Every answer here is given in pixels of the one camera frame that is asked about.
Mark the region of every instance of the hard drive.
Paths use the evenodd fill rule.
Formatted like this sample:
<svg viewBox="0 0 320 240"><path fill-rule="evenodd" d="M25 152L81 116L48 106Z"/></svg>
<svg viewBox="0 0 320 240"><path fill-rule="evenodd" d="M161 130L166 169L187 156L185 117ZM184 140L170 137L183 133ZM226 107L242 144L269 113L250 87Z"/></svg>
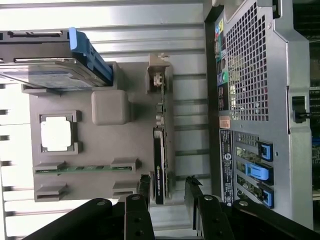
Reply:
<svg viewBox="0 0 320 240"><path fill-rule="evenodd" d="M113 85L112 68L75 28L58 33L8 31L0 36L0 80L62 91Z"/></svg>

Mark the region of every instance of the blue tab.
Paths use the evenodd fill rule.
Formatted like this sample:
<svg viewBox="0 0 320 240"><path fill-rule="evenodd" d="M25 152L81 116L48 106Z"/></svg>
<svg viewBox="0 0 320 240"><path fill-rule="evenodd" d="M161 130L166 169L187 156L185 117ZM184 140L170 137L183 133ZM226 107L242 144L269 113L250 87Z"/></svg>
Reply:
<svg viewBox="0 0 320 240"><path fill-rule="evenodd" d="M69 28L70 50L73 53L83 54L86 57L87 67L94 71L99 71L109 85L113 85L113 71L108 66L96 49L92 46L86 34L77 31L74 27Z"/></svg>
<svg viewBox="0 0 320 240"><path fill-rule="evenodd" d="M255 165L253 163L245 164L245 175L249 177L254 177L259 180L268 180L269 171L268 169Z"/></svg>
<svg viewBox="0 0 320 240"><path fill-rule="evenodd" d="M265 194L264 195L265 198L264 198L263 202L265 204L267 204L269 207L272 207L273 206L272 194L270 192L265 191L265 190L263 190L263 193Z"/></svg>
<svg viewBox="0 0 320 240"><path fill-rule="evenodd" d="M262 157L269 160L270 159L270 146L268 145L264 145L264 144L261 144L261 147L264 149L263 153L262 153Z"/></svg>

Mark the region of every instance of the rear i/o panel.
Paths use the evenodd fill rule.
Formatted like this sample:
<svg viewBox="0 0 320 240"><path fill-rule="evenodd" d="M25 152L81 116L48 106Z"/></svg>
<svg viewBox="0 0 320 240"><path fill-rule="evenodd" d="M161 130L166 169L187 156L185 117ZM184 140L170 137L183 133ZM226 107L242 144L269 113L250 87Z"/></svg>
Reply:
<svg viewBox="0 0 320 240"><path fill-rule="evenodd" d="M222 199L250 198L312 228L310 121L294 114L309 98L309 43L292 26L293 1L246 0L232 17L226 7L212 29Z"/></svg>

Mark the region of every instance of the ventilation holes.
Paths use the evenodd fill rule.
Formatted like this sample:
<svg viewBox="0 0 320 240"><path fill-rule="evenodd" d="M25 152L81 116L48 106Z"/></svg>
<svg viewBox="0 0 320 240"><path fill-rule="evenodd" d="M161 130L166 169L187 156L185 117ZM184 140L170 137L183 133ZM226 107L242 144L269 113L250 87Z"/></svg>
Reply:
<svg viewBox="0 0 320 240"><path fill-rule="evenodd" d="M242 133L242 132L236 132L235 140L243 144L258 147L259 137L251 134Z"/></svg>
<svg viewBox="0 0 320 240"><path fill-rule="evenodd" d="M257 3L226 34L229 103L233 120L268 121L265 16Z"/></svg>

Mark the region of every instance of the sticker label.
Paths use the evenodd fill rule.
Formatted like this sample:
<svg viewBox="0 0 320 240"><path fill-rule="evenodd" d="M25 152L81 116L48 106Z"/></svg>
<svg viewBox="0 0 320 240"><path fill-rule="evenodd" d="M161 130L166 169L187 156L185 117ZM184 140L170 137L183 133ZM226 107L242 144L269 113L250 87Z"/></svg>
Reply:
<svg viewBox="0 0 320 240"><path fill-rule="evenodd" d="M234 201L234 175L232 134L230 130L220 130L220 142L222 199L228 206L231 206Z"/></svg>
<svg viewBox="0 0 320 240"><path fill-rule="evenodd" d="M219 117L219 126L221 129L230 129L230 117L229 116L220 116Z"/></svg>
<svg viewBox="0 0 320 240"><path fill-rule="evenodd" d="M221 19L215 26L215 39L217 41L216 50L216 69L217 69L217 85L218 85L218 108L219 111L229 110L229 72L227 63L227 45L224 36L224 20ZM226 122L223 122L220 128L229 129Z"/></svg>

